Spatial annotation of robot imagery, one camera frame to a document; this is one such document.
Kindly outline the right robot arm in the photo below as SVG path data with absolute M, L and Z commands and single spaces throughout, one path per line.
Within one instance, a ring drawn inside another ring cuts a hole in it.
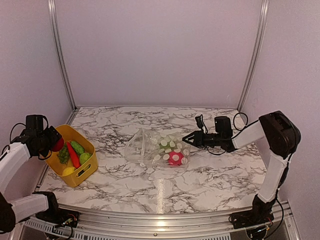
M 268 148 L 261 154 L 267 169 L 263 183 L 254 196 L 252 208 L 232 214 L 236 223 L 242 219 L 252 224 L 260 223 L 271 212 L 286 180 L 291 158 L 301 141 L 300 130 L 280 110 L 260 116 L 236 134 L 233 133 L 231 119 L 227 116 L 215 117 L 214 133 L 208 131 L 202 116 L 195 119 L 198 130 L 184 136 L 182 140 L 198 149 L 220 147 L 223 152 L 232 153 L 259 143 L 264 143 Z

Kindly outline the fake red pepper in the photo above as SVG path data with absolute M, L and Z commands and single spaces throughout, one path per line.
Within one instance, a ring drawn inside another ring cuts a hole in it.
M 52 152 L 59 152 L 64 147 L 65 141 L 63 138 L 60 138 L 55 145 L 51 148 Z

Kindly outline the fake yellow lemon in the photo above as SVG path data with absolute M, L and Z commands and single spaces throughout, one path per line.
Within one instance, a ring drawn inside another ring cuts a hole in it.
M 68 166 L 63 170 L 62 176 L 68 176 L 68 175 L 72 174 L 75 170 L 76 170 L 76 168 L 74 166 Z

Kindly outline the fake green apple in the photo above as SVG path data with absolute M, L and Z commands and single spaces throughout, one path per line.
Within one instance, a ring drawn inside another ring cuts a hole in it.
M 91 156 L 92 156 L 92 154 L 89 153 L 89 152 L 84 152 L 84 153 L 82 153 L 82 154 L 80 155 L 80 157 L 79 157 L 79 163 L 80 163 L 81 165 L 83 165 L 87 160 L 90 159 Z
M 167 135 L 165 137 L 161 137 L 158 141 L 159 148 L 161 150 L 175 150 L 177 149 L 177 138 L 173 135 Z

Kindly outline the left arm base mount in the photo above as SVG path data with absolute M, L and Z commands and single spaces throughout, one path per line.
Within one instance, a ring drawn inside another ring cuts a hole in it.
M 56 211 L 42 211 L 35 214 L 37 219 L 55 224 L 59 227 L 76 228 L 78 225 L 80 213 L 78 211 L 58 208 Z

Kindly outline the fake green lettuce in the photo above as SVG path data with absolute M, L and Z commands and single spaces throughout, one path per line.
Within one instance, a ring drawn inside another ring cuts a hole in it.
M 57 157 L 61 164 L 67 164 L 70 159 L 70 154 L 68 151 L 67 144 L 65 143 L 62 149 L 58 152 Z

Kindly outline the fake green cucumber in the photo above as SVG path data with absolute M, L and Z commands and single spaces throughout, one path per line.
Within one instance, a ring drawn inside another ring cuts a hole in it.
M 82 155 L 85 153 L 85 149 L 82 145 L 80 145 L 77 141 L 71 141 L 70 145 L 72 146 L 73 150 L 76 152 L 77 155 Z

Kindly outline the fake orange carrot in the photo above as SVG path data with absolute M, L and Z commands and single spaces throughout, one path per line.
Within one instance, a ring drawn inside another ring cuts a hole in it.
M 69 156 L 70 156 L 70 159 L 71 159 L 73 166 L 76 169 L 80 168 L 81 164 L 80 164 L 78 155 L 76 154 L 76 152 L 74 151 L 74 149 L 72 148 L 72 146 L 69 142 L 67 142 L 66 145 L 67 145 Z

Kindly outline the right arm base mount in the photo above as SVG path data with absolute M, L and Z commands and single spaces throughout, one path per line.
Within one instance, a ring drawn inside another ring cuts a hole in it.
M 229 215 L 228 221 L 234 229 L 247 228 L 264 223 L 271 223 L 274 220 L 272 211 L 267 213 L 254 213 L 253 210 L 234 212 Z

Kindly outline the clear polka dot zip bag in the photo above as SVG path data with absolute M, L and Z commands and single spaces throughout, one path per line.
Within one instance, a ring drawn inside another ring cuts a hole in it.
M 177 138 L 177 149 L 160 149 L 161 137 L 174 136 Z M 182 165 L 174 166 L 168 163 L 170 152 L 182 153 Z M 183 136 L 178 133 L 161 133 L 155 130 L 141 128 L 128 141 L 124 148 L 124 157 L 141 167 L 175 167 L 187 168 L 190 163 L 191 146 L 183 142 Z

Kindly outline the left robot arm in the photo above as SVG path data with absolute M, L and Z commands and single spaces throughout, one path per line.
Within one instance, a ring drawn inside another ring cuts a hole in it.
M 0 233 L 11 232 L 17 223 L 40 213 L 53 223 L 63 219 L 53 192 L 40 191 L 29 196 L 7 201 L 3 196 L 12 178 L 24 163 L 33 157 L 47 160 L 52 153 L 64 146 L 62 135 L 49 125 L 47 117 L 40 114 L 27 115 L 24 129 L 19 136 L 9 139 L 0 156 Z

